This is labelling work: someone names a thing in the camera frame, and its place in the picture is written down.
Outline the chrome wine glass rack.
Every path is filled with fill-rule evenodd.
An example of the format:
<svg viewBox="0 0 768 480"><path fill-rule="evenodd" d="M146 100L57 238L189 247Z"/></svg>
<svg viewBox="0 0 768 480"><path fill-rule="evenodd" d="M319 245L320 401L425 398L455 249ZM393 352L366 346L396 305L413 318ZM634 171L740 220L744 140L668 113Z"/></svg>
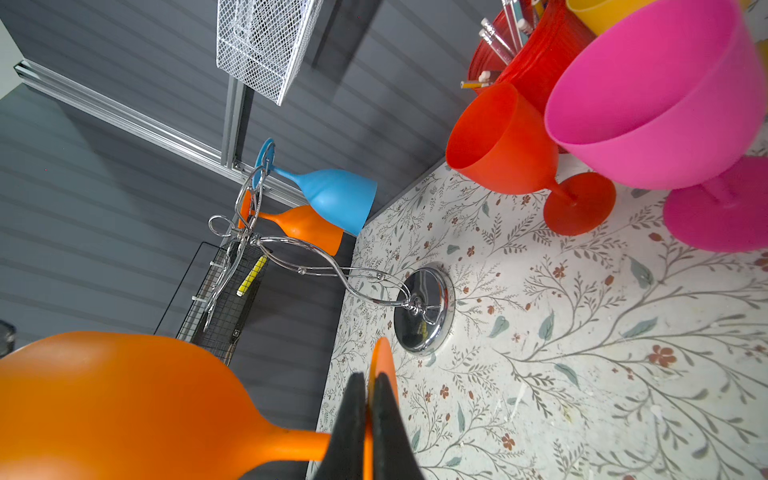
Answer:
<svg viewBox="0 0 768 480"><path fill-rule="evenodd" d="M426 354L436 350L448 334L455 310L455 292L446 272L434 265L416 269L406 280L373 268L342 267L334 256L303 240L284 236L262 236L255 230L260 219L245 220L239 213L238 204L246 191L255 197L255 213L261 213L264 185L268 178L262 178L259 187L253 189L251 181L257 171L253 170L241 186L235 206L236 221L231 221L226 232L213 226L218 216L209 219L209 229L215 235L230 238L237 246L237 256L226 269L226 277L220 280L215 292L206 301L210 308L218 299L223 287L235 273L249 245L262 251L269 261L302 276L336 277L347 292L354 297L382 307L392 307L401 317L414 322L418 329L398 338L402 347L413 353Z"/></svg>

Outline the pink wine glass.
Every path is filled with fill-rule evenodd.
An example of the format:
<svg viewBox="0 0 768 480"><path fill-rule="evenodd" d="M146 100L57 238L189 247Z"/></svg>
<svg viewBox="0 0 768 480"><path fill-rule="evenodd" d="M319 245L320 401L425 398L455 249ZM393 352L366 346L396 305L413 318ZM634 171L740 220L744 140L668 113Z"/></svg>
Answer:
<svg viewBox="0 0 768 480"><path fill-rule="evenodd" d="M739 4L651 3L601 34L547 102L549 135L620 184L664 190L679 241L712 252L767 245L767 162L751 157L767 81Z"/></svg>

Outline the yellow wine glass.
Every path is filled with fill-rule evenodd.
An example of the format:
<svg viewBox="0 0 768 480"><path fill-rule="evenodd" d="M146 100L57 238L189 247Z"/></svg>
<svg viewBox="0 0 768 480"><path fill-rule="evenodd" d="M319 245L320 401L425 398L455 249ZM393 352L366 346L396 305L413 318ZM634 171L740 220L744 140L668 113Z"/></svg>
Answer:
<svg viewBox="0 0 768 480"><path fill-rule="evenodd" d="M567 0L568 9L599 36L654 0Z"/></svg>

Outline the orange wine glass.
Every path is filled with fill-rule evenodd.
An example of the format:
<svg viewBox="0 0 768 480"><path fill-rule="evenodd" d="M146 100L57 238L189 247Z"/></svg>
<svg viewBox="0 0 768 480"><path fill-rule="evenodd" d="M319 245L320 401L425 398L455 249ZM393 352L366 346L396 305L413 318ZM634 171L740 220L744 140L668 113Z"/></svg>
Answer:
<svg viewBox="0 0 768 480"><path fill-rule="evenodd" d="M169 337L69 332L1 362L5 479L238 479L320 466L330 438L270 422L222 361Z"/></svg>
<svg viewBox="0 0 768 480"><path fill-rule="evenodd" d="M255 213L255 197L246 191L239 202L240 215L245 220L258 217L275 223L287 236L303 240L335 256L342 243L344 231L322 218L311 206L304 205L281 214Z"/></svg>

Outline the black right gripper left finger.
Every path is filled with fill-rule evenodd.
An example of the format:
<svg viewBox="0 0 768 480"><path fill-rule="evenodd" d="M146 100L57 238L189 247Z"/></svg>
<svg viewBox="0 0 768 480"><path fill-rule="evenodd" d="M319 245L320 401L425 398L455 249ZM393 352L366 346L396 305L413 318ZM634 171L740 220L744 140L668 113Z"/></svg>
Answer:
<svg viewBox="0 0 768 480"><path fill-rule="evenodd" d="M353 373L347 382L328 449L314 480L363 478L366 392L364 374Z"/></svg>

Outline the red wine glass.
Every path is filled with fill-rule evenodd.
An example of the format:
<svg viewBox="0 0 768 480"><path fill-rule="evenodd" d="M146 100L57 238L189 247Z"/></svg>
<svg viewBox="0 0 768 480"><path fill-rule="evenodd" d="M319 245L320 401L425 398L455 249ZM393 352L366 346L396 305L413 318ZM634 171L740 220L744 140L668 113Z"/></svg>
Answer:
<svg viewBox="0 0 768 480"><path fill-rule="evenodd" d="M486 88L462 113L446 148L450 168L480 186L506 195L550 192L546 225L564 236L591 231L611 214L612 181L585 172L556 180L559 148L540 112L511 84Z"/></svg>

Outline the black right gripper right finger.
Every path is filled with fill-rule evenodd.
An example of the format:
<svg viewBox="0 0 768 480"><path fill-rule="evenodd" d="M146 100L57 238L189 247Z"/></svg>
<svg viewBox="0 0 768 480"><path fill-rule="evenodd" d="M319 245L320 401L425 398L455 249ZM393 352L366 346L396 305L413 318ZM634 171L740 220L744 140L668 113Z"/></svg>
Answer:
<svg viewBox="0 0 768 480"><path fill-rule="evenodd" d="M386 373L371 382L367 403L367 478L422 479Z"/></svg>

